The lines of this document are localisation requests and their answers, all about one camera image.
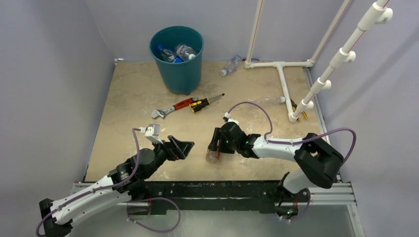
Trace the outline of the red-cap clear bottle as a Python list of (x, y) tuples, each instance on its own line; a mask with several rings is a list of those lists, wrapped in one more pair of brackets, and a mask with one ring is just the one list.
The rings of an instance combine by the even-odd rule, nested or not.
[(206, 161), (209, 163), (218, 163), (220, 160), (220, 151), (219, 150), (215, 150), (212, 151), (210, 149), (207, 150), (207, 154), (206, 154)]

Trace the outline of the small Pepsi bottle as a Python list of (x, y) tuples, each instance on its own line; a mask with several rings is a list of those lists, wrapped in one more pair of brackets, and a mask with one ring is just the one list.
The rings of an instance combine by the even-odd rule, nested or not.
[(156, 50), (159, 52), (161, 58), (165, 62), (173, 63), (176, 58), (176, 54), (168, 48), (164, 48), (161, 44), (158, 44)]
[(172, 63), (182, 63), (182, 62), (183, 60), (179, 56), (176, 56), (172, 61)]

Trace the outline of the white-label clear bottle white cap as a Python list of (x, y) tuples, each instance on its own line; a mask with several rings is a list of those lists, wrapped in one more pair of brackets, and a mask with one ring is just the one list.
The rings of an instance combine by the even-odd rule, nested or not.
[(174, 50), (176, 55), (182, 59), (182, 61), (191, 60), (197, 55), (197, 52), (186, 44), (179, 44)]

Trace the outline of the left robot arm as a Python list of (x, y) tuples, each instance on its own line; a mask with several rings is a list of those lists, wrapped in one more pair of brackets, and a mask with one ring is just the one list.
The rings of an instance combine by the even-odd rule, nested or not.
[(36, 227), (38, 237), (66, 237), (73, 226), (119, 203), (155, 200), (178, 205), (166, 197), (152, 196), (146, 182), (165, 161), (186, 159), (195, 143), (180, 141), (174, 136), (157, 140), (153, 148), (137, 148), (134, 156), (119, 164), (100, 180), (68, 197), (39, 202), (41, 221)]

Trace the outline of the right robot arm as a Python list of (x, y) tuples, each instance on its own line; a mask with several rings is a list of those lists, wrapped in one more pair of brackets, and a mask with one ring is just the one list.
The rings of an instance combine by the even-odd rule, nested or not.
[(238, 153), (245, 158), (279, 158), (295, 162), (299, 169), (281, 180), (280, 199), (289, 201), (299, 191), (317, 186), (329, 189), (344, 163), (343, 155), (315, 133), (297, 139), (266, 140), (261, 134), (245, 134), (235, 122), (214, 130), (207, 156)]

